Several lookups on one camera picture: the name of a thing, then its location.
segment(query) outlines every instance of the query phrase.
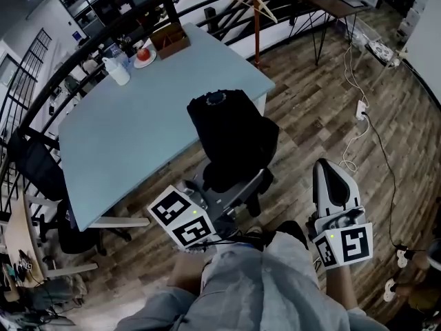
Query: office chair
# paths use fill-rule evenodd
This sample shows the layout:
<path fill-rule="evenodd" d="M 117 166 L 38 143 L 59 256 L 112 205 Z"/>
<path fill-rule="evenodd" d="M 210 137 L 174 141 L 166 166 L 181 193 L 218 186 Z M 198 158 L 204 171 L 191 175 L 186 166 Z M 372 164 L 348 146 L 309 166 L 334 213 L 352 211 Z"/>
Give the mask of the office chair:
<path fill-rule="evenodd" d="M 66 217 L 68 211 L 72 212 L 69 202 L 68 190 L 64 181 L 62 169 L 58 166 L 49 150 L 38 139 L 26 140 L 15 130 L 8 142 L 8 157 L 15 162 L 16 169 L 29 180 L 47 199 L 60 201 L 57 214 L 51 222 L 45 222 L 44 214 L 39 217 L 40 240 L 46 242 L 48 230 L 57 229 L 61 250 L 66 254 L 79 254 L 95 245 L 99 254 L 106 255 L 101 245 L 100 230 L 89 228 L 80 232 Z M 107 228 L 126 241 L 131 241 L 131 236 L 114 228 Z"/>
<path fill-rule="evenodd" d="M 209 159 L 196 169 L 194 184 L 221 201 L 223 212 L 244 203 L 257 217 L 258 195 L 274 179 L 267 166 L 277 150 L 278 126 L 242 90 L 209 92 L 193 99 L 187 111 Z"/>

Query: wire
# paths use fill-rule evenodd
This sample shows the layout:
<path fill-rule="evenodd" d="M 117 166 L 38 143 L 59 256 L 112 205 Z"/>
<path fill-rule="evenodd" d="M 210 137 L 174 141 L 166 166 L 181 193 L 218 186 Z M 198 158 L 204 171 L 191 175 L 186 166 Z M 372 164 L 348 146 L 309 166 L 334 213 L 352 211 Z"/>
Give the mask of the wire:
<path fill-rule="evenodd" d="M 351 71 L 351 76 L 352 76 L 352 79 L 355 82 L 355 84 L 350 82 L 350 80 L 347 78 L 347 75 L 346 75 L 346 72 L 348 71 L 347 65 L 346 65 L 346 54 L 348 53 L 348 51 L 351 51 L 351 53 L 350 53 L 351 59 L 349 61 L 349 70 Z M 348 81 L 349 84 L 351 84 L 355 88 L 358 88 L 361 91 L 361 94 L 363 95 L 363 97 L 361 98 L 361 101 L 363 102 L 363 99 L 366 100 L 366 108 L 369 108 L 369 100 L 366 97 L 365 91 L 363 91 L 362 88 L 358 85 L 358 82 L 357 82 L 355 76 L 353 75 L 353 71 L 352 71 L 352 43 L 349 46 L 349 48 L 347 48 L 346 53 L 343 56 L 343 60 L 345 61 L 345 79 L 346 79 L 346 81 Z"/>
<path fill-rule="evenodd" d="M 322 261 L 320 260 L 320 257 L 314 260 L 313 265 L 314 265 L 314 270 L 317 272 L 320 266 L 322 265 Z"/>
<path fill-rule="evenodd" d="M 34 278 L 34 276 L 32 276 L 31 271 L 28 270 L 28 272 L 29 272 L 30 276 L 32 277 L 32 279 L 33 279 L 34 281 L 37 282 L 37 285 L 35 286 L 35 288 L 41 286 L 41 287 L 45 290 L 46 294 L 49 296 L 49 299 L 50 299 L 50 305 L 51 305 L 50 307 L 52 308 L 52 313 L 53 313 L 53 315 L 55 315 L 56 318 L 59 318 L 58 313 L 54 310 L 54 307 L 53 307 L 53 305 L 54 305 L 54 300 L 52 299 L 52 296 L 50 295 L 49 291 L 48 291 L 48 290 L 46 289 L 46 287 L 43 285 L 43 282 L 38 282 L 38 281 Z M 51 320 L 49 320 L 49 321 L 47 321 L 47 322 L 45 322 L 45 323 L 42 323 L 42 325 L 45 325 L 45 324 L 47 324 L 47 323 L 49 323 L 49 322 L 51 322 Z"/>
<path fill-rule="evenodd" d="M 204 248 L 206 246 L 211 246 L 211 245 L 225 245 L 225 244 L 238 243 L 237 241 L 225 241 L 225 240 L 226 239 L 221 239 L 221 240 L 211 241 L 209 243 L 194 244 L 190 246 L 190 248 Z"/>
<path fill-rule="evenodd" d="M 392 194 L 392 199 L 391 199 L 391 206 L 390 206 L 390 208 L 389 208 L 389 239 L 391 240 L 391 243 L 392 243 L 392 245 L 393 245 L 395 248 L 402 248 L 402 245 L 396 245 L 396 244 L 393 242 L 393 239 L 392 239 L 392 211 L 393 211 L 393 199 L 395 198 L 395 194 L 396 194 L 396 192 L 397 192 L 397 181 L 396 181 L 395 173 L 393 172 L 392 167 L 391 167 L 391 165 L 389 164 L 389 161 L 388 161 L 388 159 L 387 159 L 386 151 L 384 150 L 383 143 L 381 142 L 381 137 L 380 137 L 380 135 L 378 134 L 377 129 L 375 129 L 375 126 L 373 126 L 371 118 L 369 118 L 369 115 L 368 115 L 366 112 L 363 112 L 362 114 L 365 115 L 365 116 L 368 118 L 369 122 L 370 122 L 371 125 L 372 125 L 372 129 L 373 129 L 373 131 L 377 134 L 378 140 L 379 140 L 379 142 L 380 142 L 380 147 L 381 147 L 381 150 L 382 150 L 382 152 L 383 152 L 384 159 L 386 160 L 387 167 L 388 167 L 388 169 L 389 169 L 389 171 L 390 171 L 390 173 L 391 173 L 392 179 L 393 179 L 393 194 Z"/>
<path fill-rule="evenodd" d="M 80 309 L 80 308 L 81 308 L 81 306 L 74 306 L 74 307 L 72 307 L 72 308 L 70 308 L 70 309 L 63 310 L 62 312 L 59 312 L 59 315 L 60 315 L 60 314 L 63 314 L 64 312 L 69 312 L 69 311 L 71 311 L 71 310 L 73 310 L 73 309 Z"/>
<path fill-rule="evenodd" d="M 363 119 L 366 119 L 366 120 L 367 120 L 367 129 L 366 129 L 365 132 L 363 132 L 360 136 L 353 137 L 352 139 L 349 140 L 349 143 L 347 144 L 346 150 L 343 152 L 343 156 L 342 156 L 342 157 L 343 157 L 343 160 L 338 164 L 339 166 L 341 166 L 342 163 L 344 163 L 344 164 L 347 166 L 347 169 L 349 169 L 349 170 L 350 170 L 351 172 L 353 172 L 353 173 L 355 173 L 355 172 L 357 171 L 358 168 L 357 168 L 356 164 L 355 164 L 353 161 L 348 161 L 348 160 L 346 160 L 346 159 L 345 159 L 345 155 L 346 155 L 346 152 L 348 151 L 349 146 L 351 145 L 352 141 L 358 140 L 360 137 L 365 136 L 366 133 L 369 131 L 369 128 L 371 127 L 371 126 L 370 126 L 370 123 L 371 123 L 371 122 L 370 122 L 370 120 L 369 120 L 369 117 L 364 116 Z"/>

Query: floor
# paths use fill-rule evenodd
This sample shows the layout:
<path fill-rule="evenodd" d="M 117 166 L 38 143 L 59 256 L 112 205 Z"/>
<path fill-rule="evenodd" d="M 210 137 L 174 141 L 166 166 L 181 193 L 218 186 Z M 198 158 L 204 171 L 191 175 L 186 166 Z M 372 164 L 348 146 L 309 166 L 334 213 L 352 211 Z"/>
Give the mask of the floor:
<path fill-rule="evenodd" d="M 401 18 L 388 6 L 360 17 L 374 27 L 383 41 L 393 45 L 393 34 Z M 280 126 L 278 150 L 270 165 L 275 181 L 261 197 L 263 213 L 251 219 L 246 210 L 238 221 L 244 229 L 260 224 L 276 228 L 288 219 L 304 227 L 314 212 L 312 167 L 321 157 L 339 163 L 349 140 L 365 131 L 366 121 L 354 117 L 360 92 L 343 76 L 343 54 L 347 42 L 328 30 L 320 65 L 314 65 L 314 47 L 307 35 L 276 48 L 262 57 L 264 72 L 276 88 L 269 94 L 265 115 Z M 392 239 L 413 248 L 426 247 L 441 183 L 441 114 L 416 78 L 404 66 L 391 71 L 373 90 L 369 85 L 380 71 L 367 57 L 355 75 L 369 98 L 369 116 L 382 137 L 389 162 L 396 174 L 398 190 L 393 201 Z M 393 182 L 373 131 L 355 141 L 347 157 L 358 166 L 354 179 L 362 203 L 373 223 L 374 258 L 353 265 L 353 279 L 360 306 L 386 322 L 402 301 L 382 301 L 385 281 L 398 271 L 395 250 L 389 240 L 389 206 Z M 169 184 L 190 175 L 204 158 L 199 144 L 167 164 L 150 178 L 128 206 L 130 214 L 147 216 L 143 206 Z M 108 256 L 94 252 L 64 258 L 62 263 L 96 261 L 100 268 L 83 274 L 89 295 L 81 309 L 66 313 L 82 330 L 113 330 L 124 316 L 137 311 L 161 287 L 173 266 L 174 244 L 155 223 L 147 229 L 132 229 L 133 240 L 106 235 Z M 317 256 L 315 248 L 311 251 Z M 322 288 L 325 273 L 318 271 Z M 416 274 L 411 270 L 407 274 Z"/>

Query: light blue table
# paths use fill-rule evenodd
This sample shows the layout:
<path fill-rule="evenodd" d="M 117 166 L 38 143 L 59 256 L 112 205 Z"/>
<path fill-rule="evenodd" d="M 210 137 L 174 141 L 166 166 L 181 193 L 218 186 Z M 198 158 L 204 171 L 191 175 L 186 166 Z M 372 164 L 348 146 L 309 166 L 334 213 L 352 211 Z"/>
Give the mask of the light blue table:
<path fill-rule="evenodd" d="M 61 122 L 62 166 L 81 231 L 198 140 L 187 113 L 193 98 L 237 89 L 262 103 L 274 87 L 217 39 L 183 28 L 190 47 L 133 69 L 125 86 L 106 77 Z"/>

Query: clothes hanger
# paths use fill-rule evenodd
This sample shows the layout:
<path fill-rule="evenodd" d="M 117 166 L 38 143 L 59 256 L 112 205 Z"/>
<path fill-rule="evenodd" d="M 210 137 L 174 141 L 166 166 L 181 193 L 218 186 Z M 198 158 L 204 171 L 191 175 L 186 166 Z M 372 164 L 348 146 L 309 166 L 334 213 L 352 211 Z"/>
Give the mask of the clothes hanger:
<path fill-rule="evenodd" d="M 264 16 L 268 17 L 269 19 L 271 19 L 274 23 L 278 23 L 277 18 L 273 15 L 273 13 L 271 12 L 271 10 L 265 5 L 265 3 L 262 0 L 257 0 L 257 2 L 259 3 L 259 9 L 256 9 L 254 6 L 249 5 L 248 3 L 245 3 L 243 0 L 237 0 L 240 3 L 243 3 L 246 6 L 249 6 L 250 8 L 252 8 L 253 10 L 258 11 L 259 13 L 263 14 Z M 263 8 L 263 10 L 265 10 L 267 12 L 267 14 L 265 14 L 264 12 L 262 12 L 262 10 L 260 10 L 260 8 Z"/>

